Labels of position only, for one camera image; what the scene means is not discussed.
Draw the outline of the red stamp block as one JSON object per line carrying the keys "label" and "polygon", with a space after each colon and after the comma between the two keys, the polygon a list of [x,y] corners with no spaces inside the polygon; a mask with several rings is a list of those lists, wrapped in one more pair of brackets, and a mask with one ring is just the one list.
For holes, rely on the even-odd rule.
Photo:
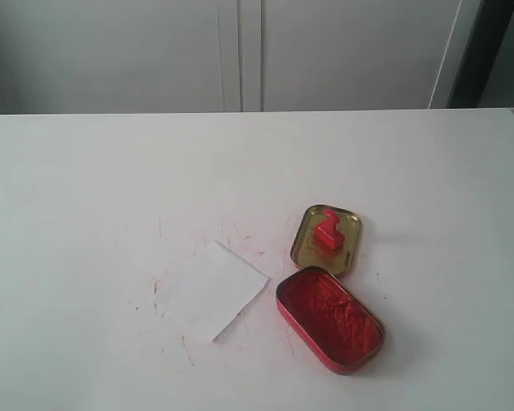
{"label": "red stamp block", "polygon": [[314,228],[314,236],[324,246],[332,251],[337,251],[344,244],[344,235],[338,230],[340,217],[331,209],[325,209],[323,215],[326,217]]}

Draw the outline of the red ink pad tin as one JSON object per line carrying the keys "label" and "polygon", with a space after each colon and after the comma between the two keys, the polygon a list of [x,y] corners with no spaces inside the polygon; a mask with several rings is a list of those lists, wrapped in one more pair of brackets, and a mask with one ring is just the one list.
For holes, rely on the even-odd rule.
{"label": "red ink pad tin", "polygon": [[379,319],[333,275],[317,266],[299,270],[276,288],[279,312],[330,371],[358,371],[382,349]]}

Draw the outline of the white cabinet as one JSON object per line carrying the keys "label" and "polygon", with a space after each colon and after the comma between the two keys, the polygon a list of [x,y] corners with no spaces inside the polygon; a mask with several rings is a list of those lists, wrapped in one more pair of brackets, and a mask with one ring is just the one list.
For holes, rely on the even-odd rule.
{"label": "white cabinet", "polygon": [[477,1],[0,1],[0,114],[447,105]]}

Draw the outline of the white paper sheet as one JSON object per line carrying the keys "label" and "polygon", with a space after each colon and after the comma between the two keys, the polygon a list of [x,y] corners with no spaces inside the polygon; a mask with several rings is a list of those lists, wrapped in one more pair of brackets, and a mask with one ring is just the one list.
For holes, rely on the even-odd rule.
{"label": "white paper sheet", "polygon": [[164,282],[158,303],[188,332],[210,342],[269,281],[224,244],[212,241]]}

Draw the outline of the dark vertical post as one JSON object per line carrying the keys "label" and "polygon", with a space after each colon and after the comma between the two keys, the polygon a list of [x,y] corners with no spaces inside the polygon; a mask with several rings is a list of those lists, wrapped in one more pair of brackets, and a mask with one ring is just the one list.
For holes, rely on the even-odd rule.
{"label": "dark vertical post", "polygon": [[447,107],[477,108],[514,13],[514,0],[480,1]]}

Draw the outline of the gold tin lid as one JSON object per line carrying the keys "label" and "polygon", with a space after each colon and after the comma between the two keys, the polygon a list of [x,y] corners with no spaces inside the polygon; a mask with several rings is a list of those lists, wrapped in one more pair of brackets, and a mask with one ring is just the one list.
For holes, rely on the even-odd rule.
{"label": "gold tin lid", "polygon": [[[337,251],[324,246],[314,236],[315,226],[326,217],[325,209],[331,209],[340,217],[338,230],[344,235],[344,244]],[[362,221],[352,211],[330,205],[312,205],[303,214],[296,237],[290,250],[293,263],[299,268],[317,266],[334,277],[340,277],[351,270],[356,256]]]}

